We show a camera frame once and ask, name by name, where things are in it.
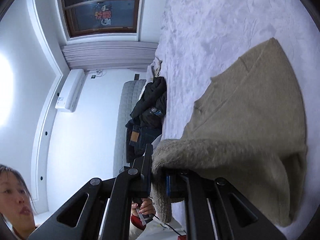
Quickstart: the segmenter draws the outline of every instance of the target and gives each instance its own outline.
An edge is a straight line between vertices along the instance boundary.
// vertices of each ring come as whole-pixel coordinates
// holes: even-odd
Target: hand
[[[143,203],[140,206],[139,213],[142,215],[149,215],[149,214],[156,214],[155,207],[152,204],[152,199],[150,198],[142,198]],[[131,214],[139,217],[139,214],[136,211],[136,208],[138,207],[137,203],[132,203],[131,205]]]

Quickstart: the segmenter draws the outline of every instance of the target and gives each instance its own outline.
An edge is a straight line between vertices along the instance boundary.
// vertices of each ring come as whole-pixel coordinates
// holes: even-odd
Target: lips
[[[28,216],[28,215],[30,215],[31,214],[31,210],[28,208],[28,207],[26,207],[26,206],[24,206],[22,209],[21,209],[21,211],[20,211],[20,215],[26,215],[26,216]]]

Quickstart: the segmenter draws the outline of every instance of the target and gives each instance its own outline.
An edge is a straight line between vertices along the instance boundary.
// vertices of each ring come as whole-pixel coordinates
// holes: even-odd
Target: black cable
[[[181,234],[179,234],[176,230],[174,230],[174,228],[172,227],[172,226],[170,226],[170,225],[168,225],[168,224],[166,224],[166,223],[164,223],[166,226],[168,226],[169,228],[171,228],[175,233],[177,233],[179,236],[183,236],[183,235],[181,235]]]

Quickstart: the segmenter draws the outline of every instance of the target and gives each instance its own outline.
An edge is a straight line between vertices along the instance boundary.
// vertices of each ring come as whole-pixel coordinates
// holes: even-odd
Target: red object
[[[140,218],[138,218],[138,217],[136,217],[136,216],[134,216],[134,215],[131,216],[131,223],[132,223],[136,228],[138,228],[138,229],[140,229],[140,230],[142,230],[142,231],[146,229],[146,226],[143,226],[143,225],[142,225],[142,222],[141,222]]]

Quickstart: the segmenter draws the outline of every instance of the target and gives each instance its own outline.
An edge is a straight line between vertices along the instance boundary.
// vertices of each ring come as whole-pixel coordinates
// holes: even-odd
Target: bed
[[[167,80],[162,139],[180,138],[210,77],[255,45],[275,37],[300,84],[308,129],[308,170],[301,209],[287,228],[297,239],[320,204],[320,33],[300,0],[167,0],[156,56]],[[184,205],[173,205],[184,225]]]
[[[131,119],[130,114],[139,100],[140,93],[145,83],[145,79],[128,81],[122,88],[116,129],[115,152],[113,157],[114,177],[118,176],[119,170],[122,167],[130,165],[126,160],[127,128],[125,125]]]

